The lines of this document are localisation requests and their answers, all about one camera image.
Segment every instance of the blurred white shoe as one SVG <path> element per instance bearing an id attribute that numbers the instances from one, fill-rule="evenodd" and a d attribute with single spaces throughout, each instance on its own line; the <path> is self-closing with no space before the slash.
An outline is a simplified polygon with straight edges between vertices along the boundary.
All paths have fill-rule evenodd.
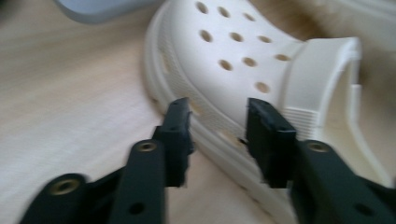
<path id="1" fill-rule="evenodd" d="M 153 19 L 146 41 L 148 90 L 160 109 L 189 97 L 199 148 L 277 222 L 294 222 L 288 197 L 260 183 L 238 142 L 250 97 L 274 105 L 300 139 L 332 145 L 358 175 L 390 185 L 357 125 L 359 39 L 299 41 L 246 0 L 171 0 Z"/>

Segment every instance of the light wood surface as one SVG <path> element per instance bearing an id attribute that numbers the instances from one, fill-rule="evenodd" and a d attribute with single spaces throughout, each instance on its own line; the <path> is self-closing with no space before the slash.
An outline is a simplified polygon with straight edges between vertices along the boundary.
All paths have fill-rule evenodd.
<path id="1" fill-rule="evenodd" d="M 298 11 L 272 13 L 288 1 L 253 2 L 292 35 L 322 36 Z M 0 8 L 0 223 L 18 222 L 53 177 L 83 173 L 95 180 L 121 167 L 134 142 L 151 137 L 162 116 L 143 85 L 142 53 L 155 9 L 85 25 L 50 0 Z M 385 148 L 395 155 L 393 143 Z M 393 159 L 382 156 L 389 169 Z M 169 190 L 170 223 L 274 223 L 199 151 L 188 179 L 186 189 Z"/>

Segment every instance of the white shoe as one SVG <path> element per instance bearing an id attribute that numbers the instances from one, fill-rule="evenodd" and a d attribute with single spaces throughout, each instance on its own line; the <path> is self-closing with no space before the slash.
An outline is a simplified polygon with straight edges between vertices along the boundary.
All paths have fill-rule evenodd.
<path id="1" fill-rule="evenodd" d="M 160 109 L 189 97 L 199 148 L 277 222 L 289 224 L 295 219 L 285 191 L 260 183 L 238 142 L 248 98 L 270 102 L 300 139 L 332 145 L 358 175 L 390 186 L 357 126 L 360 58 L 357 38 L 299 41 L 246 0 L 170 0 L 148 29 L 145 67 Z"/>

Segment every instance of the wooden table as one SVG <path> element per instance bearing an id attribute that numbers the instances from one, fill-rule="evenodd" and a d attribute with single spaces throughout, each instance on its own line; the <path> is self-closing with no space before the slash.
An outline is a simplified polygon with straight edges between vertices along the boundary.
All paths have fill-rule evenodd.
<path id="1" fill-rule="evenodd" d="M 276 11 L 285 1 L 255 3 L 265 12 L 265 4 Z M 49 0 L 0 8 L 0 223 L 18 222 L 55 176 L 95 180 L 121 167 L 130 146 L 161 124 L 142 81 L 144 37 L 155 9 L 85 25 Z M 320 36 L 303 26 L 295 32 L 277 15 L 268 16 L 301 39 Z M 296 11 L 285 15 L 312 25 Z M 188 179 L 186 189 L 169 190 L 170 223 L 274 223 L 199 151 Z"/>

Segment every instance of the blue-gray plastic object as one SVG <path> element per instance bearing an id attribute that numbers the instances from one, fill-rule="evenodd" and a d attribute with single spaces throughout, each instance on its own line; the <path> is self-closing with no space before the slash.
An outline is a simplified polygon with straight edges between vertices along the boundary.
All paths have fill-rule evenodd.
<path id="1" fill-rule="evenodd" d="M 70 19 L 82 23 L 108 21 L 162 0 L 54 0 Z"/>

